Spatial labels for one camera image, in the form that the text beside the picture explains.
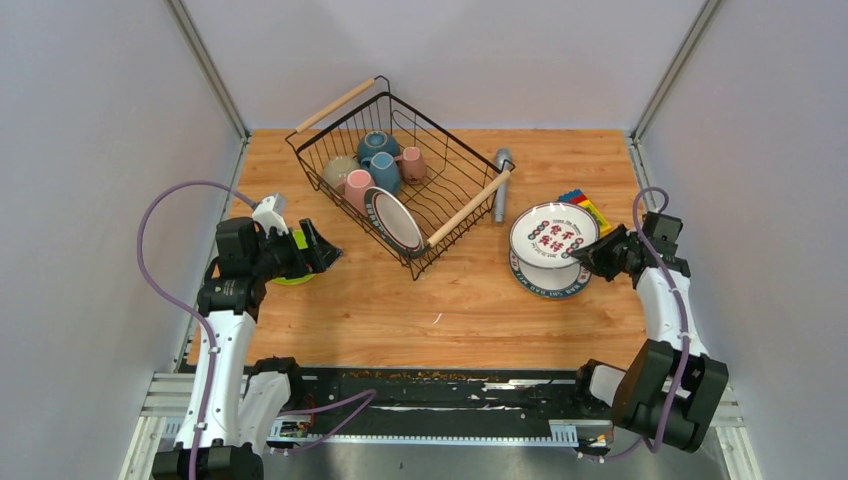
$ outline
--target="stacked plate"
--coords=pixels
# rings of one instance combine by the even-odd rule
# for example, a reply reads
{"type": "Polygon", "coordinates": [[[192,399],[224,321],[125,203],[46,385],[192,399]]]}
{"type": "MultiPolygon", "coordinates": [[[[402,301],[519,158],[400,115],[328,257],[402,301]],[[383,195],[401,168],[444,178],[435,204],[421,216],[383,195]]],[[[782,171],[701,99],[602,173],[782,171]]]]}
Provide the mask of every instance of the stacked plate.
{"type": "Polygon", "coordinates": [[[547,298],[567,298],[589,283],[589,273],[569,254],[598,240],[598,223],[570,203],[537,205],[519,215],[509,232],[509,266],[524,288],[547,298]]]}

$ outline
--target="basket handle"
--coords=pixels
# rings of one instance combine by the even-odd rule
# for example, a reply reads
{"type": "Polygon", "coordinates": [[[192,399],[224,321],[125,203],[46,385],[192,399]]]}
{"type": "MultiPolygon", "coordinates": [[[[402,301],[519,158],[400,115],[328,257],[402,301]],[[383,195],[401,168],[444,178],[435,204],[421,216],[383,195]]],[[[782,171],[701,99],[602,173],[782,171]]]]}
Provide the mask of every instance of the basket handle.
{"type": "Polygon", "coordinates": [[[353,97],[355,97],[355,96],[359,95],[360,93],[364,92],[365,90],[368,90],[369,88],[371,88],[371,86],[374,85],[374,83],[376,83],[376,82],[377,82],[376,78],[369,78],[368,80],[365,80],[364,82],[360,83],[353,90],[351,90],[351,91],[345,93],[344,95],[342,95],[341,97],[339,97],[339,99],[336,100],[335,102],[324,107],[324,109],[321,110],[320,112],[318,112],[315,115],[312,115],[311,117],[307,118],[303,123],[298,125],[294,129],[294,131],[296,133],[303,133],[304,130],[306,130],[307,128],[311,127],[312,125],[315,125],[316,123],[320,122],[322,118],[324,118],[327,115],[335,112],[336,110],[338,110],[339,107],[341,107],[345,103],[351,101],[353,99],[353,97]]]}
{"type": "Polygon", "coordinates": [[[480,193],[477,194],[477,196],[472,198],[471,201],[468,202],[464,207],[462,207],[460,211],[456,212],[456,214],[451,217],[450,220],[447,221],[447,223],[442,225],[442,228],[436,230],[436,233],[434,233],[432,236],[430,236],[430,238],[427,239],[427,244],[430,247],[434,247],[437,243],[441,242],[442,239],[444,239],[447,234],[450,233],[451,230],[453,230],[454,228],[456,228],[457,225],[459,225],[459,222],[465,220],[465,217],[470,215],[471,212],[473,212],[475,208],[479,207],[487,198],[489,198],[489,195],[494,193],[495,190],[497,190],[502,183],[507,181],[510,175],[512,175],[512,170],[504,170],[503,172],[501,172],[500,175],[498,175],[497,177],[495,177],[494,180],[492,180],[492,183],[486,185],[486,187],[483,188],[483,190],[481,190],[480,193]]]}

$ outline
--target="metal wire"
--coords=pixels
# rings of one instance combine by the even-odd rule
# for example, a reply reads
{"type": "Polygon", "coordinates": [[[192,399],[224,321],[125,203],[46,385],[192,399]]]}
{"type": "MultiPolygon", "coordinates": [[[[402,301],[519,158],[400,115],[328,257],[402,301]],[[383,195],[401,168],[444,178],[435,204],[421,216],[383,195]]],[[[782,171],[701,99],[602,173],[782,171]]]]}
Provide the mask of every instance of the metal wire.
{"type": "Polygon", "coordinates": [[[303,171],[315,190],[325,195],[383,248],[408,268],[417,280],[448,248],[492,210],[490,196],[474,209],[459,225],[421,256],[409,258],[389,246],[368,218],[351,205],[321,176],[324,166],[339,155],[356,155],[359,139],[373,130],[390,132],[401,149],[416,146],[427,162],[427,179],[419,185],[404,184],[398,199],[406,206],[421,228],[424,237],[435,233],[442,225],[473,199],[500,170],[456,138],[388,91],[379,93],[312,136],[300,146],[292,146],[303,171]]]}

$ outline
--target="wooden tabletop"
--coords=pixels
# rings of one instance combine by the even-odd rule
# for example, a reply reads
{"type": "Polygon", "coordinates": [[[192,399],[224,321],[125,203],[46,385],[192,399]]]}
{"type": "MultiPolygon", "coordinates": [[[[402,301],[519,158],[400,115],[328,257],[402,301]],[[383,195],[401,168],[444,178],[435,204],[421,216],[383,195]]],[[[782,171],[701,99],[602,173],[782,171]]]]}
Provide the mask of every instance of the wooden tabletop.
{"type": "MultiPolygon", "coordinates": [[[[311,218],[344,257],[303,285],[268,284],[250,363],[276,355],[316,366],[576,368],[596,358],[625,367],[641,347],[644,316],[628,278],[593,278],[580,294],[550,300],[522,288],[506,259],[516,216],[574,188],[613,224],[632,223],[638,187],[620,132],[454,131],[486,158],[512,151],[506,222],[484,219],[417,281],[312,189],[284,141],[289,133],[254,134],[239,189],[255,200],[282,193],[287,223],[311,218]]],[[[249,214],[237,202],[233,215],[249,214]]]]}

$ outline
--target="wire basket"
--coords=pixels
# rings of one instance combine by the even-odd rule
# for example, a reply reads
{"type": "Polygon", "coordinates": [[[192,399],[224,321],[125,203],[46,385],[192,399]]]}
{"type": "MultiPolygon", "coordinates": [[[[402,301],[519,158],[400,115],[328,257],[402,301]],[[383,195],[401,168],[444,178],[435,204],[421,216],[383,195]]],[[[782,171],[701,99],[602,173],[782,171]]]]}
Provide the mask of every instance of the wire basket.
{"type": "Polygon", "coordinates": [[[439,124],[392,95],[389,80],[383,76],[366,80],[298,125],[286,137],[286,142],[297,155],[312,187],[324,192],[401,265],[409,268],[413,280],[492,210],[495,190],[514,168],[507,163],[499,169],[439,124]],[[342,115],[300,146],[293,143],[295,136],[374,86],[378,79],[385,81],[385,91],[342,115]],[[427,178],[418,185],[404,183],[396,195],[426,239],[426,248],[415,256],[392,248],[383,237],[384,233],[321,176],[324,166],[334,157],[355,156],[359,140],[374,130],[392,135],[401,149],[418,147],[427,162],[427,178]]]}

